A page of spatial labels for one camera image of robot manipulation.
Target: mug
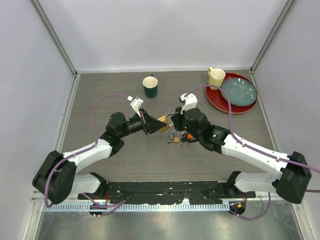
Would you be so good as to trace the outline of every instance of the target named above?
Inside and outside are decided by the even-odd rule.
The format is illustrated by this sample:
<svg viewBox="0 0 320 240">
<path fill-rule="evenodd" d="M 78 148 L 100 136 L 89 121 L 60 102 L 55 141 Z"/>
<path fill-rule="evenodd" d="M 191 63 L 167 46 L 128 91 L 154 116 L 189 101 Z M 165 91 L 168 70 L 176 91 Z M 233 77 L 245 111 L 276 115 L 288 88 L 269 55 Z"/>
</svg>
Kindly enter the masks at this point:
<svg viewBox="0 0 320 240">
<path fill-rule="evenodd" d="M 224 82 L 226 73 L 220 68 L 212 68 L 208 69 L 209 81 L 208 84 L 216 85 L 221 87 L 222 83 Z M 217 90 L 215 87 L 211 86 L 211 90 Z"/>
<path fill-rule="evenodd" d="M 147 76 L 142 81 L 142 85 L 144 88 L 145 95 L 153 99 L 157 96 L 158 93 L 158 80 L 151 74 L 150 76 Z"/>
</svg>

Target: gray floor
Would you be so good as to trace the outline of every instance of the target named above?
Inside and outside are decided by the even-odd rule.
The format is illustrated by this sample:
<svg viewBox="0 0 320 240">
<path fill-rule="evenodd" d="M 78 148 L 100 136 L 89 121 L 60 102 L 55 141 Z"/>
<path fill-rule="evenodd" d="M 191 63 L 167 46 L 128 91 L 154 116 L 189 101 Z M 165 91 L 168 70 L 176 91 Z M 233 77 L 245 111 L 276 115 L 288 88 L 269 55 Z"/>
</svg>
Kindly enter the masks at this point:
<svg viewBox="0 0 320 240">
<path fill-rule="evenodd" d="M 249 201 L 246 216 L 258 216 L 266 201 Z M 272 201 L 269 213 L 247 221 L 227 212 L 114 213 L 88 219 L 86 212 L 42 213 L 36 240 L 302 240 L 292 204 Z"/>
<path fill-rule="evenodd" d="M 250 78 L 249 71 L 233 71 Z M 145 97 L 142 80 L 154 74 L 158 79 L 156 98 Z M 153 117 L 174 112 L 181 106 L 179 96 L 208 81 L 206 71 L 132 72 L 82 74 L 75 95 L 63 151 L 72 151 L 92 143 L 94 132 L 90 121 L 92 105 L 109 94 L 125 94 L 144 99 L 142 107 Z M 207 100 L 205 90 L 195 92 L 198 107 L 211 123 L 228 127 L 228 115 L 215 109 Z M 129 101 L 112 97 L 101 102 L 94 112 L 98 131 L 102 134 L 109 117 L 123 112 L 131 117 Z M 272 148 L 271 139 L 259 103 L 244 114 L 232 116 L 233 130 L 244 139 Z M 226 180 L 232 171 L 248 173 L 260 169 L 233 157 L 212 153 L 198 143 L 189 147 L 167 143 L 168 132 L 146 136 L 142 132 L 124 138 L 125 145 L 111 158 L 85 168 L 81 174 L 96 172 L 109 181 L 202 181 Z"/>
</svg>

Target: yellow mug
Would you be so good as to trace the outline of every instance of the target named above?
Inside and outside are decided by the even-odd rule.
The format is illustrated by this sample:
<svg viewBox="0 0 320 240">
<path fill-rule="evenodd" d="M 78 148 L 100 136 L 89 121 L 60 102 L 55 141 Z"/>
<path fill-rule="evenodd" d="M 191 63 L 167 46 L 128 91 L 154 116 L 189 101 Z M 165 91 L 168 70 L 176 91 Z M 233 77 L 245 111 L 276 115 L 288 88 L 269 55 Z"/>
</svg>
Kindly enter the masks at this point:
<svg viewBox="0 0 320 240">
<path fill-rule="evenodd" d="M 221 87 L 222 83 L 224 82 L 226 73 L 220 68 L 212 68 L 208 69 L 209 81 L 208 84 L 216 85 Z"/>
</svg>

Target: plate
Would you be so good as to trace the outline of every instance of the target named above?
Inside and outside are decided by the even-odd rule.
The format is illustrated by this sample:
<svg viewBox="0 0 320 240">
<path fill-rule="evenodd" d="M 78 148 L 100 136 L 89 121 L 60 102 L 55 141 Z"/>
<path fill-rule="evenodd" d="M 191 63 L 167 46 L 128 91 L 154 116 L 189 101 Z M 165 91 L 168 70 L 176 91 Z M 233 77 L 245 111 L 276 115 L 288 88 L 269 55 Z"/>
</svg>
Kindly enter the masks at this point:
<svg viewBox="0 0 320 240">
<path fill-rule="evenodd" d="M 236 73 L 232 72 L 226 72 L 225 73 L 225 78 L 223 81 L 226 81 L 231 78 L 242 78 L 246 81 L 249 81 L 252 83 L 249 79 L 247 79 L 244 76 L 241 76 Z M 205 88 L 205 95 L 208 98 L 209 102 L 218 110 L 224 112 L 224 113 L 229 113 L 229 108 L 228 108 L 228 102 L 224 99 L 222 94 L 220 93 L 219 90 L 211 90 L 210 87 Z M 243 114 L 248 111 L 250 111 L 256 104 L 258 100 L 256 100 L 254 103 L 252 103 L 249 106 L 235 106 L 231 104 L 231 113 L 232 114 Z"/>
</svg>

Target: gray wood tabletop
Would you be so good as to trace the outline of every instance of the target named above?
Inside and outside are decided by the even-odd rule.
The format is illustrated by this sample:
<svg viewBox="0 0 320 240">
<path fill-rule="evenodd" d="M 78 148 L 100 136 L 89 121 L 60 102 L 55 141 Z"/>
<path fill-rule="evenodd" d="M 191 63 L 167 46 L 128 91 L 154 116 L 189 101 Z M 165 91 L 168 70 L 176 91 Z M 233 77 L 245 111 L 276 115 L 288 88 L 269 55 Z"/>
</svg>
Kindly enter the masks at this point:
<svg viewBox="0 0 320 240">
<path fill-rule="evenodd" d="M 230 71 L 250 79 L 249 71 Z M 158 79 L 158 94 L 145 97 L 143 78 L 154 74 Z M 179 96 L 208 81 L 206 71 L 159 71 L 90 73 L 80 76 L 63 152 L 73 151 L 95 141 L 90 120 L 93 104 L 110 94 L 140 97 L 142 107 L 159 118 L 181 106 Z M 206 98 L 205 89 L 195 92 L 197 107 L 212 124 L 228 127 L 228 114 L 214 108 Z M 110 115 L 122 112 L 126 118 L 134 115 L 130 102 L 121 97 L 103 100 L 94 111 L 94 121 L 100 135 L 105 131 Z M 249 112 L 232 115 L 235 133 L 242 138 L 272 149 L 272 142 L 259 103 Z M 234 157 L 205 150 L 199 143 L 189 147 L 180 143 L 167 143 L 169 131 L 144 135 L 143 132 L 125 137 L 123 148 L 114 156 L 102 159 L 80 172 L 96 172 L 108 181 L 204 181 L 226 180 L 232 171 L 260 173 L 262 170 Z"/>
</svg>

